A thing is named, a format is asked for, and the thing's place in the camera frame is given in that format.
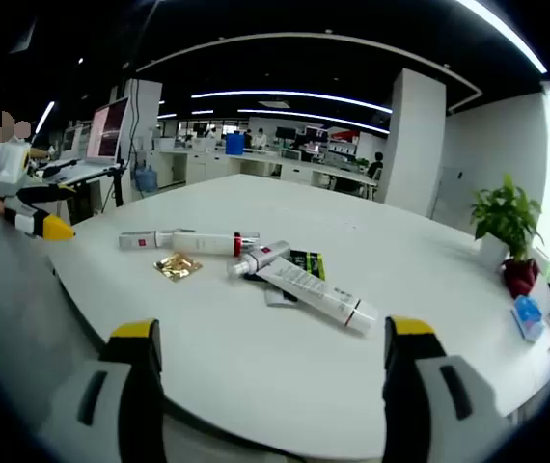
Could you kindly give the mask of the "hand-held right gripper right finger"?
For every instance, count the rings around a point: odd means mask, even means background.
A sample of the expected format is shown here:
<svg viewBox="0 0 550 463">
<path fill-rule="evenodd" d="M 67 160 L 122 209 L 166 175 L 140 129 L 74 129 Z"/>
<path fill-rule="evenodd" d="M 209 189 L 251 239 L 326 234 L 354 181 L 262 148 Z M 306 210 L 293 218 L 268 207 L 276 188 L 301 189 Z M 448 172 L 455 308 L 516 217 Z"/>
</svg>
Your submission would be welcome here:
<svg viewBox="0 0 550 463">
<path fill-rule="evenodd" d="M 385 462 L 479 462 L 509 431 L 491 385 L 424 321 L 385 319 Z"/>
</svg>

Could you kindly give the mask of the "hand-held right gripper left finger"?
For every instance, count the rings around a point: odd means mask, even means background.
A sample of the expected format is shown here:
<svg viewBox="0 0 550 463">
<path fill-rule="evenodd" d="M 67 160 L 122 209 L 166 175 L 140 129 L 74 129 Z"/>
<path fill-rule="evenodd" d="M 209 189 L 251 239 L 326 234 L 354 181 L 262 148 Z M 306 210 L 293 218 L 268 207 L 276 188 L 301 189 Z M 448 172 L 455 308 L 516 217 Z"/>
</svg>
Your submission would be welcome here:
<svg viewBox="0 0 550 463">
<path fill-rule="evenodd" d="M 164 460 L 159 321 L 119 326 L 57 389 L 38 437 L 59 462 Z"/>
</svg>

